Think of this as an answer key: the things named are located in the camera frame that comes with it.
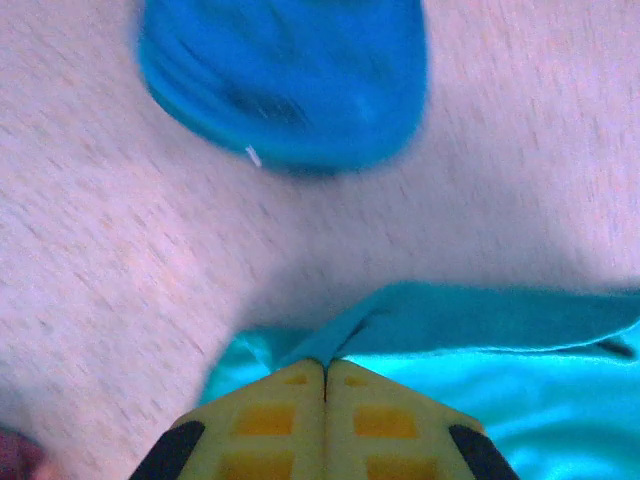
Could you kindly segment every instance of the folded fabric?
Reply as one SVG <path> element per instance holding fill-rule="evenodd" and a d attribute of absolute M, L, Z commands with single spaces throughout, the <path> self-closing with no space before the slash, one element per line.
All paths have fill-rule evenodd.
<path fill-rule="evenodd" d="M 414 132 L 425 42 L 420 0 L 147 0 L 139 61 L 196 133 L 265 167 L 339 171 Z"/>
<path fill-rule="evenodd" d="M 523 480 L 640 478 L 640 297 L 397 284 L 319 331 L 238 334 L 206 403 L 345 358 L 482 421 Z"/>

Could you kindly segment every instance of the white thread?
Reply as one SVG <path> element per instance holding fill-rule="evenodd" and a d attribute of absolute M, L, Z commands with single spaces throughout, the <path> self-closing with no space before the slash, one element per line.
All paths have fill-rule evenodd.
<path fill-rule="evenodd" d="M 260 157 L 256 153 L 255 149 L 251 145 L 249 145 L 247 148 L 245 148 L 245 150 L 249 154 L 249 158 L 251 158 L 251 161 L 256 165 L 256 167 L 262 167 L 262 160 L 260 160 Z"/>

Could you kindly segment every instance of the yellow plastic object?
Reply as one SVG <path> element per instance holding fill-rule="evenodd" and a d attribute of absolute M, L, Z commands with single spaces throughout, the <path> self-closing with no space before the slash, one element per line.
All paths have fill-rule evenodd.
<path fill-rule="evenodd" d="M 303 360 L 178 419 L 130 480 L 517 479 L 475 419 Z"/>

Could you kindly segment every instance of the floor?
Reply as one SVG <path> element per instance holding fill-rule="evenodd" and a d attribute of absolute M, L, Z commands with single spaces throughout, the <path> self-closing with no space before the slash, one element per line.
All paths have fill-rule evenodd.
<path fill-rule="evenodd" d="M 137 0 L 0 5 L 0 422 L 127 478 L 233 331 L 387 282 L 640 276 L 640 3 L 427 0 L 428 122 L 357 176 L 269 175 L 146 94 Z"/>

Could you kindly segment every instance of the black corner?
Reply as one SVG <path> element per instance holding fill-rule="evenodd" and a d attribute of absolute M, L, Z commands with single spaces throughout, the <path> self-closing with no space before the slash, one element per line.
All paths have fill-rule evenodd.
<path fill-rule="evenodd" d="M 519 480 L 511 465 L 485 435 L 462 425 L 449 427 L 449 433 L 476 480 Z"/>
<path fill-rule="evenodd" d="M 178 480 L 204 428 L 191 421 L 165 432 L 129 480 Z"/>

